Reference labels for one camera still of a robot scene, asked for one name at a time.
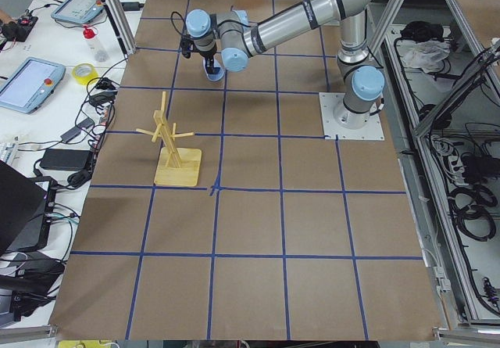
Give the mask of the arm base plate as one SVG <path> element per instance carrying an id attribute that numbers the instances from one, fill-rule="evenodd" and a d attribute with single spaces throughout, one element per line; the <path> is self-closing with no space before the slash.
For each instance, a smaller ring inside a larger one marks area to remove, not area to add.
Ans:
<path id="1" fill-rule="evenodd" d="M 384 132 L 374 102 L 367 113 L 352 113 L 344 106 L 344 93 L 319 93 L 323 136 L 331 140 L 383 141 Z"/>

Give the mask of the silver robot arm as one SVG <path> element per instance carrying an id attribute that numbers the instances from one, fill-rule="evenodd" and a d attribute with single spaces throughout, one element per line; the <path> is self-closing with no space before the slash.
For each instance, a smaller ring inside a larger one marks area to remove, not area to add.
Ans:
<path id="1" fill-rule="evenodd" d="M 204 59 L 207 78 L 218 81 L 226 71 L 244 70 L 250 58 L 315 30 L 331 21 L 341 29 L 337 65 L 345 94 L 334 107 L 334 119 L 347 129 L 364 127 L 380 98 L 384 75 L 369 62 L 367 6 L 372 0 L 302 0 L 279 13 L 250 24 L 244 10 L 209 14 L 194 9 L 187 14 L 180 50 L 188 59 Z"/>

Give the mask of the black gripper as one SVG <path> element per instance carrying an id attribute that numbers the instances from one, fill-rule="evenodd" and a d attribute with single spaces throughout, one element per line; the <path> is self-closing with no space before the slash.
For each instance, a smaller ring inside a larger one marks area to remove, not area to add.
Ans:
<path id="1" fill-rule="evenodd" d="M 203 37 L 194 40 L 195 51 L 205 58 L 205 72 L 208 75 L 216 73 L 213 56 L 216 54 L 217 46 L 214 37 Z"/>

